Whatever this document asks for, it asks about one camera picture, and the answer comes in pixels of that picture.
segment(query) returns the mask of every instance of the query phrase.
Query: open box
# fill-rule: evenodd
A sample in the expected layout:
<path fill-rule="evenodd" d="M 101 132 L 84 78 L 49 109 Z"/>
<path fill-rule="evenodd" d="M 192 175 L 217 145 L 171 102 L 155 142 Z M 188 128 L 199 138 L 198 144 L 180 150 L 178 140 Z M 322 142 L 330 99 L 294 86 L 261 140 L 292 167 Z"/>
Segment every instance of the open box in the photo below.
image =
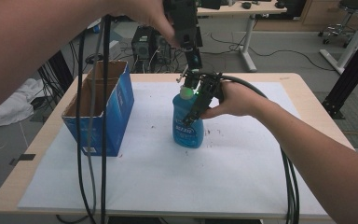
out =
<path fill-rule="evenodd" d="M 92 70 L 82 83 L 80 100 L 81 148 L 87 153 L 88 129 L 92 119 L 90 155 L 101 156 L 103 151 L 103 63 L 95 68 L 94 116 L 90 116 Z M 106 104 L 106 155 L 115 157 L 120 149 L 133 106 L 133 92 L 127 62 L 111 61 L 108 64 Z M 76 96 L 62 113 L 62 119 L 77 141 Z"/>

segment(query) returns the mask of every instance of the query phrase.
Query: gray floor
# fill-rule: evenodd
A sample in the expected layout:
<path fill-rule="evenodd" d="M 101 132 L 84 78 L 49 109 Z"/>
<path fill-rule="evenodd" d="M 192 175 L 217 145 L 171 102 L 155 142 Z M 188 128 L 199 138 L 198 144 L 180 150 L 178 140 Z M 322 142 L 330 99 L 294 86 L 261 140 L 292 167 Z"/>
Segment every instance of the gray floor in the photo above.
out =
<path fill-rule="evenodd" d="M 133 34 L 132 28 L 124 28 Z M 121 47 L 126 48 L 131 42 L 128 38 L 130 36 L 122 36 Z M 213 38 L 228 41 L 238 42 L 242 39 L 242 33 L 213 33 Z M 97 35 L 93 33 L 88 34 L 86 43 L 86 55 L 91 54 L 94 51 L 95 40 Z M 229 44 L 219 43 L 211 39 L 211 34 L 203 34 L 204 48 L 203 52 L 221 52 L 228 50 Z M 320 55 L 319 49 L 327 49 L 330 53 L 339 54 L 344 50 L 342 46 L 342 40 L 334 40 L 326 46 L 322 44 L 322 39 L 317 36 L 317 33 L 254 33 L 251 41 L 252 50 L 250 54 L 254 59 L 255 65 L 258 68 L 258 72 L 262 73 L 277 73 L 277 72 L 289 72 L 300 74 L 306 83 L 313 91 L 330 91 L 337 82 L 339 75 L 335 71 L 327 71 L 320 69 L 310 63 L 310 61 L 295 52 L 282 51 L 274 53 L 271 56 L 258 56 L 258 54 L 270 54 L 276 50 L 293 50 L 301 52 L 307 55 L 313 63 L 318 66 L 332 70 L 329 63 Z M 62 49 L 68 64 L 72 68 L 72 55 L 68 47 Z M 131 50 L 122 52 L 120 57 L 124 57 L 127 54 L 131 54 Z M 245 67 L 241 61 L 241 57 L 238 52 L 233 51 L 230 53 L 211 55 L 202 54 L 205 70 L 208 71 L 221 71 L 221 72 L 245 72 Z M 130 64 L 133 63 L 132 57 L 124 58 L 128 60 Z M 358 86 L 354 90 L 354 93 L 358 96 Z M 23 120 L 18 123 L 14 123 L 8 126 L 0 127 L 0 186 L 4 183 L 7 176 L 13 169 L 10 162 L 13 159 L 17 159 L 21 153 L 33 141 L 35 135 L 42 127 L 41 122 L 32 122 L 30 119 Z M 199 223 L 192 219 L 181 218 L 167 218 L 169 223 Z M 38 215 L 8 215 L 0 214 L 0 223 L 60 223 L 55 216 L 38 216 Z M 282 220 L 265 220 L 264 223 L 284 223 Z M 308 222 L 302 223 L 334 223 L 334 222 Z"/>

